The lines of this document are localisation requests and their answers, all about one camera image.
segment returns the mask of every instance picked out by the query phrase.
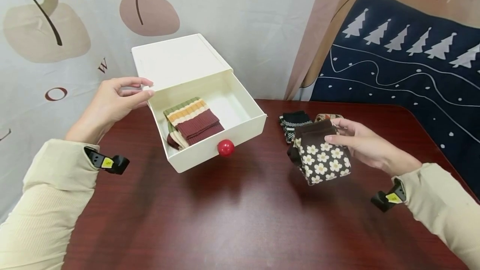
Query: dark red table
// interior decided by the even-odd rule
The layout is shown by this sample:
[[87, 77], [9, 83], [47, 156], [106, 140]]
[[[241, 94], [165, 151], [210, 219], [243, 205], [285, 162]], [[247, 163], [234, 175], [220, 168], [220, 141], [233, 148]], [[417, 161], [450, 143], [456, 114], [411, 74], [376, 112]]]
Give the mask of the dark red table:
[[102, 140], [122, 176], [101, 173], [68, 248], [67, 270], [466, 269], [405, 206], [370, 203], [389, 177], [353, 162], [348, 177], [309, 187], [285, 153], [283, 112], [340, 113], [422, 162], [454, 168], [407, 110], [389, 105], [259, 100], [263, 134], [178, 174], [153, 117], [134, 111]]

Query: red knob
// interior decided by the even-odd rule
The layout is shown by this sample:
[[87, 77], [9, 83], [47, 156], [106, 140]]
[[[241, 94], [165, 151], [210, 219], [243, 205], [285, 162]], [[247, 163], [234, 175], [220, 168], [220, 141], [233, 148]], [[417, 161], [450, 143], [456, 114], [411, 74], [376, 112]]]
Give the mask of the red knob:
[[230, 140], [223, 140], [218, 143], [217, 149], [221, 156], [230, 156], [235, 150], [235, 145]]

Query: white tree pattern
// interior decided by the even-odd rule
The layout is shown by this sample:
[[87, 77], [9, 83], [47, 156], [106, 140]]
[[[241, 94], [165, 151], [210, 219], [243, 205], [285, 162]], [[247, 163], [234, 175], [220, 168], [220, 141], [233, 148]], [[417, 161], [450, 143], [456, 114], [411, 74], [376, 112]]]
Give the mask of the white tree pattern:
[[397, 37], [392, 39], [390, 43], [384, 46], [385, 48], [388, 48], [388, 52], [402, 49], [402, 44], [405, 42], [405, 36], [407, 36], [407, 29], [409, 26], [410, 24], [408, 24], [407, 27], [405, 27], [405, 29], [398, 34]]
[[411, 49], [408, 49], [407, 52], [410, 53], [409, 56], [412, 56], [414, 53], [422, 53], [423, 52], [423, 46], [426, 44], [426, 40], [428, 39], [429, 32], [432, 28], [429, 27], [426, 33], [423, 34], [423, 36], [420, 37], [420, 39], [415, 42], [414, 45], [412, 45]]
[[450, 52], [450, 45], [453, 43], [453, 37], [456, 36], [457, 33], [452, 33], [451, 36], [446, 37], [443, 39], [440, 43], [433, 45], [432, 48], [427, 50], [425, 53], [428, 56], [428, 58], [439, 58], [439, 59], [446, 59], [445, 58], [445, 53]]
[[364, 37], [363, 39], [367, 41], [367, 45], [370, 45], [370, 43], [375, 43], [377, 45], [380, 45], [380, 39], [383, 38], [383, 34], [388, 28], [388, 23], [392, 21], [391, 19], [387, 20], [387, 22], [383, 23], [378, 27], [378, 29], [372, 31], [370, 35]]
[[475, 61], [477, 53], [480, 52], [480, 44], [477, 46], [468, 49], [463, 55], [459, 55], [455, 61], [450, 62], [450, 64], [454, 65], [453, 68], [458, 68], [458, 66], [463, 66], [466, 68], [471, 68], [472, 61]]
[[363, 27], [363, 21], [365, 21], [365, 13], [368, 11], [366, 8], [363, 13], [360, 14], [359, 17], [356, 17], [355, 20], [348, 25], [347, 29], [342, 31], [342, 33], [346, 33], [347, 35], [345, 38], [350, 38], [350, 36], [360, 36], [360, 30]]

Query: beige sleeve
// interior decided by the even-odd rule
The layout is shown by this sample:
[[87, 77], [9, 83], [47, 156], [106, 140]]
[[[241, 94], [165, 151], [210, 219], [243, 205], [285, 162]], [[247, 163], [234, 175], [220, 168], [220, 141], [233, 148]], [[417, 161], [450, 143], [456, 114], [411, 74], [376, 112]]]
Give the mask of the beige sleeve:
[[480, 206], [436, 164], [397, 176], [413, 217], [437, 235], [470, 269], [480, 269]]
[[47, 141], [23, 179], [23, 196], [0, 226], [0, 270], [57, 270], [78, 216], [93, 195], [98, 169], [83, 148]]

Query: drawer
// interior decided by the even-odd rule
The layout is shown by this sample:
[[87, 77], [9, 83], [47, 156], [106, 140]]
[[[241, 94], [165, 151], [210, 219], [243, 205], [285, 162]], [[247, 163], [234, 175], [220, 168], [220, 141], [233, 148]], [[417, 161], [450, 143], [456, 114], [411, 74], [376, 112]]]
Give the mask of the drawer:
[[[151, 89], [155, 95], [148, 104], [165, 155], [178, 173], [218, 155], [217, 145], [222, 140], [237, 146], [262, 133], [267, 115], [202, 35], [135, 47], [132, 54], [139, 76], [154, 82]], [[225, 130], [178, 151], [167, 144], [168, 123], [163, 111], [193, 97], [207, 103]]]

